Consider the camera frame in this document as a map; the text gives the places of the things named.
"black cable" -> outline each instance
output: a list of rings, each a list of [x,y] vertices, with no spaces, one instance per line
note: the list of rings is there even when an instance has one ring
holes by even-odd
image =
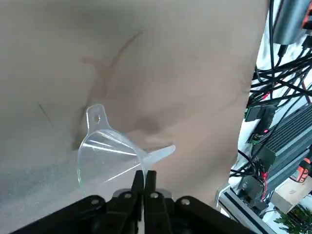
[[[264,212],[264,213],[261,214],[261,215],[265,215],[266,213],[273,212],[273,211],[278,211],[278,209],[273,209],[273,210],[270,210],[270,211],[266,211],[266,212]]]
[[[258,81],[261,83],[262,79],[260,78],[259,71],[258,71],[258,68],[257,68],[257,64],[254,67],[254,71],[255,71],[255,74],[257,76]]]
[[[247,106],[247,108],[251,108],[251,107],[254,107],[254,106],[275,104],[275,103],[280,102],[282,100],[291,99],[291,98],[297,98],[297,97],[303,97],[303,96],[304,96],[303,94],[299,93],[299,94],[287,95],[287,96],[284,96],[284,97],[276,97],[276,98],[273,98],[273,99],[270,99],[270,100],[266,100],[266,101],[259,101],[259,102],[251,103],[251,104],[249,104]]]
[[[300,86],[302,84],[302,82],[305,80],[305,78],[307,77],[308,73],[309,73],[310,69],[302,76],[302,78],[300,79],[300,82],[298,84],[298,86]],[[290,91],[290,88],[288,88],[288,90],[285,92],[285,95],[288,94],[288,92]],[[289,102],[291,101],[291,99],[288,99],[287,101],[285,101],[284,103],[280,104],[277,108],[280,109],[284,106],[286,106]]]
[[[270,57],[271,57],[271,69],[272,69],[272,78],[275,77],[274,73],[274,49],[273,49],[273,7],[274,0],[270,0],[269,6],[269,41],[270,41]],[[273,92],[270,92],[270,99],[273,99]]]
[[[277,61],[277,64],[275,65],[275,67],[278,67],[278,66],[280,65],[280,63],[281,63],[281,61],[282,61],[282,58],[283,58],[283,57],[279,57],[279,58],[278,58],[278,61]]]
[[[278,82],[280,79],[286,78],[286,77],[288,77],[289,75],[292,75],[293,73],[300,71],[301,69],[302,69],[302,68],[295,68],[293,71],[288,71],[288,72],[286,72],[286,73],[284,73],[284,74],[282,74],[282,75],[279,75],[278,77],[275,77],[275,78],[271,78],[271,77],[267,76],[267,77],[268,77],[268,78],[267,78],[268,81],[264,81],[264,82],[262,82],[262,83],[257,83],[257,84],[252,84],[252,85],[251,85],[251,88],[256,88],[256,87],[260,87],[260,86],[263,86],[263,85],[266,85],[266,84],[271,84],[272,82]],[[306,68],[304,71],[300,72],[300,73],[298,74],[298,76],[301,76],[301,75],[305,74],[305,72],[306,72],[307,70],[309,70],[309,67]]]

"cable bundle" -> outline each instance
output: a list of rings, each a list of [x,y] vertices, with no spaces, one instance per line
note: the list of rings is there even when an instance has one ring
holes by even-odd
[[[306,96],[307,101],[310,102],[308,97],[312,96],[312,92],[308,91],[304,84],[304,79],[312,68],[312,37],[306,37],[302,44],[302,51],[297,59],[283,65],[280,65],[280,63],[288,46],[281,45],[278,52],[279,60],[275,65],[273,56],[273,4],[274,0],[271,0],[269,8],[271,69],[260,70],[257,66],[255,67],[253,80],[257,80],[258,83],[251,85],[250,92],[252,94],[249,97],[247,108],[268,104],[281,108],[292,98]],[[281,97],[273,98],[274,91],[285,87],[287,87],[287,90]]]

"electronic device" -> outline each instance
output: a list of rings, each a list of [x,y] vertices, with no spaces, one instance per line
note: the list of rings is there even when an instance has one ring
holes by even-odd
[[[255,208],[255,211],[265,209],[263,194],[272,192],[290,177],[307,157],[308,147],[312,144],[312,105],[301,107],[283,119],[275,131],[274,128],[275,126],[269,130],[273,132],[271,136],[264,136],[254,146],[255,151],[261,149],[255,160],[260,160],[264,171],[268,172],[266,188],[263,182],[252,175],[243,177],[238,187],[238,196]]]
[[[309,176],[309,173],[312,169],[312,146],[309,148],[308,155],[301,161],[297,170],[290,176],[290,179],[298,183],[303,183],[306,181],[306,178]]]

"red wire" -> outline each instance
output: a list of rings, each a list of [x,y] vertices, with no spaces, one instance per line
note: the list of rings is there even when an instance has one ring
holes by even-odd
[[[268,190],[268,176],[269,176],[269,172],[261,172],[261,177],[264,181],[264,189],[263,189],[263,193],[262,193],[262,198],[261,198],[261,202],[263,202],[263,199],[265,198],[265,194],[267,193]]]
[[[305,85],[304,82],[302,82],[301,85],[302,85],[302,88],[303,88],[304,90],[307,90],[307,87],[306,87],[306,85]],[[309,96],[306,96],[306,100],[307,100],[308,104],[311,104],[311,100],[310,100],[310,97],[309,97]]]

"table surface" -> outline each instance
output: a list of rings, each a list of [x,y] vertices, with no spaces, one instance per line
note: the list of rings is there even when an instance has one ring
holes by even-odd
[[[158,187],[212,203],[228,179],[267,1],[0,2],[0,225],[82,198],[87,105],[150,151]]]

